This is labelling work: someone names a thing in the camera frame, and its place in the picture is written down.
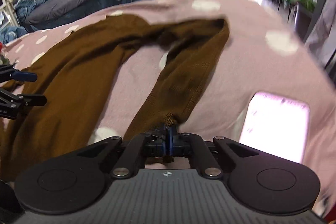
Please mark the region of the brown knit garment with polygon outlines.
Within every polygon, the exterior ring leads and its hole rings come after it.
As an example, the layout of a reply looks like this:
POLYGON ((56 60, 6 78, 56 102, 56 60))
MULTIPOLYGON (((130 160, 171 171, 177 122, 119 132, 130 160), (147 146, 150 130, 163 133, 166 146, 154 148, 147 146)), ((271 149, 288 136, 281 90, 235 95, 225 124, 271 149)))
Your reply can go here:
POLYGON ((166 66, 125 138, 187 121, 206 89, 230 29, 223 19, 151 25, 135 15, 109 17, 86 26, 48 50, 27 68, 34 83, 11 80, 43 94, 47 104, 32 107, 1 130, 1 179, 14 181, 30 166, 85 147, 108 100, 119 68, 141 47, 169 47, 166 66))

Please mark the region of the pile of colourful clothes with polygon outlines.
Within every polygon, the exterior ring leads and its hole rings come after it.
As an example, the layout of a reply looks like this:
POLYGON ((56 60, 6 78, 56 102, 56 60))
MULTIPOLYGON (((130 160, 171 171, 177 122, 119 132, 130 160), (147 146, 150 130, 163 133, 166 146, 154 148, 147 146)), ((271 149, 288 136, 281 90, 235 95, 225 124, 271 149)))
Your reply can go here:
POLYGON ((0 65, 10 65, 10 60, 6 57, 3 51, 3 44, 0 43, 0 65))

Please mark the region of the white smartphone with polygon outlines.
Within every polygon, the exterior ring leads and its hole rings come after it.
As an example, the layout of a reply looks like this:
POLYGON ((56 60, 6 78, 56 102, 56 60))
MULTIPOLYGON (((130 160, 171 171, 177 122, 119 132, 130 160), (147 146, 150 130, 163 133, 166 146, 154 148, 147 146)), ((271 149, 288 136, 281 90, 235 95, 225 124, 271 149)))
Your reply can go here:
POLYGON ((249 102, 239 142, 301 163, 310 122, 307 103, 257 92, 249 102))

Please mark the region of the grey and blue sofa bed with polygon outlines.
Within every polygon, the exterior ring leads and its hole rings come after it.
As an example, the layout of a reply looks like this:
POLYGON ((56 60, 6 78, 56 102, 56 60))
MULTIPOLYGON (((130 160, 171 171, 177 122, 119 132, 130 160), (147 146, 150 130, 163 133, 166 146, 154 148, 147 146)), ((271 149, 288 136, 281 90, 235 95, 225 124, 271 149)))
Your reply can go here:
POLYGON ((141 0, 21 0, 18 21, 27 32, 56 28, 99 10, 141 0))

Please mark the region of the pink polka dot bedsheet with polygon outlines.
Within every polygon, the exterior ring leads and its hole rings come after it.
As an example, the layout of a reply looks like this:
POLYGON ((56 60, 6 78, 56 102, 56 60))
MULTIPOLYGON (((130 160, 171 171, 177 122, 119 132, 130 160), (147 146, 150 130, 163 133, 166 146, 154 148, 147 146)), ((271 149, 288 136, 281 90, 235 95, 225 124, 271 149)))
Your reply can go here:
POLYGON ((152 24, 226 17, 230 39, 181 131, 207 140, 217 135, 238 140, 255 93, 264 91, 306 102, 310 119, 303 163, 320 179, 319 199, 335 202, 335 89, 302 42, 271 9, 249 0, 138 1, 27 34, 11 42, 5 53, 23 69, 80 28, 125 14, 138 15, 152 24))

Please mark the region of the pink hanging cloth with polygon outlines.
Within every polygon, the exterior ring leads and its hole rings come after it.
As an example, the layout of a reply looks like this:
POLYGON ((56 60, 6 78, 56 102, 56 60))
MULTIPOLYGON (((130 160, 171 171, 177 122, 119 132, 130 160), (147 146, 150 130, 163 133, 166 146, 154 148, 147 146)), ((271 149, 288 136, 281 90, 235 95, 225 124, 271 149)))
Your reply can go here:
POLYGON ((306 47, 322 67, 327 65, 335 51, 335 0, 326 0, 319 19, 306 40, 306 47))

